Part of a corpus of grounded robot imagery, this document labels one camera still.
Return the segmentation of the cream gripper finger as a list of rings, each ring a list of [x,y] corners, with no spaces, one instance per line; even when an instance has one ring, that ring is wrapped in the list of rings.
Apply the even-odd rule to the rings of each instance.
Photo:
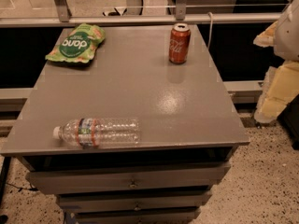
[[[299,62],[285,61],[279,68],[270,66],[263,80],[254,119],[259,123],[275,120],[299,94]]]
[[[273,47],[277,25],[278,23],[276,21],[273,22],[263,32],[254,38],[253,44],[262,48]]]

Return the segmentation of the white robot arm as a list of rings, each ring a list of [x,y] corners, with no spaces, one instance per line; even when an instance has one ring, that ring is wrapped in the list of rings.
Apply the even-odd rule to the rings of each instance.
[[[270,66],[263,80],[254,119],[260,123],[275,120],[299,94],[299,0],[293,0],[278,21],[257,35],[253,44],[272,47],[284,60],[278,68]]]

